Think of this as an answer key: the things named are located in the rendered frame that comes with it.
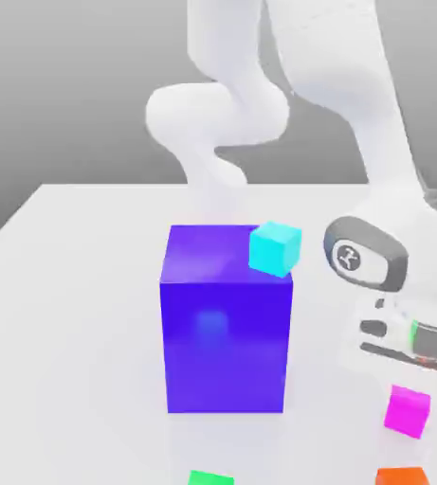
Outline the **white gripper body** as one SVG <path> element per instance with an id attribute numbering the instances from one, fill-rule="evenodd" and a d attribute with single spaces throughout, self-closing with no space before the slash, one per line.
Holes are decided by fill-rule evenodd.
<path id="1" fill-rule="evenodd" d="M 418 391 L 437 391 L 437 363 L 424 363 L 400 350 L 362 342 L 358 367 L 381 385 L 398 385 Z"/>

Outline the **small magenta cube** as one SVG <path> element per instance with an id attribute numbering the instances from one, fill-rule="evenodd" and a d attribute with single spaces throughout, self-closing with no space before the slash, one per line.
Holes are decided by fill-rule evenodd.
<path id="1" fill-rule="evenodd" d="M 421 439 L 430 413 L 429 394 L 392 386 L 384 426 L 414 439 Z"/>

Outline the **small orange cube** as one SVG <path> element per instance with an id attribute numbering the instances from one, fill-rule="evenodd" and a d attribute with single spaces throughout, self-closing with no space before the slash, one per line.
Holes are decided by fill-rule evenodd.
<path id="1" fill-rule="evenodd" d="M 379 468 L 374 485 L 430 485 L 422 467 Z"/>

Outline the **small cyan cube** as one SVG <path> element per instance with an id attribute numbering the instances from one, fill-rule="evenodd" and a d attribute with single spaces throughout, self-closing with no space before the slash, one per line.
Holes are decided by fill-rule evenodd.
<path id="1" fill-rule="evenodd" d="M 300 260 L 301 236 L 294 226 L 272 221 L 259 225 L 249 237 L 249 267 L 285 278 Z"/>

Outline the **small green cube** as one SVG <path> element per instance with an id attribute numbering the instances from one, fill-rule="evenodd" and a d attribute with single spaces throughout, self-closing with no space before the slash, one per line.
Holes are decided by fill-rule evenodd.
<path id="1" fill-rule="evenodd" d="M 235 485 L 231 476 L 191 470 L 188 485 Z"/>

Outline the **large blue box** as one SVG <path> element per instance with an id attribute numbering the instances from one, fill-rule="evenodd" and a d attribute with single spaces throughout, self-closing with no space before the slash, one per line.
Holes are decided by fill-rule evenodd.
<path id="1" fill-rule="evenodd" d="M 159 282 L 171 413 L 281 413 L 293 279 L 248 265 L 251 225 L 172 225 Z"/>

